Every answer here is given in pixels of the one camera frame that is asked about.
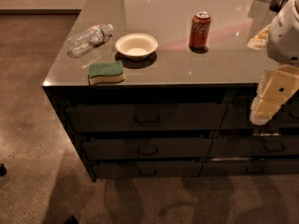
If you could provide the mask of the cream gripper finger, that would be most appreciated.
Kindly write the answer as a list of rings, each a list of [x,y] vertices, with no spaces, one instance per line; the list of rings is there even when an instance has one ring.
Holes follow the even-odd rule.
[[[280,64],[272,71],[264,70],[256,97],[250,107],[249,120],[254,125],[265,125],[297,91],[299,91],[297,66]]]

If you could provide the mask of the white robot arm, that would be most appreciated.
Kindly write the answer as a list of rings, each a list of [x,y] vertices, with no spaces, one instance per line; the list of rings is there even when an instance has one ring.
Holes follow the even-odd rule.
[[[299,0],[288,0],[248,47],[267,49],[278,62],[276,69],[263,72],[250,107],[250,121],[265,125],[299,91]]]

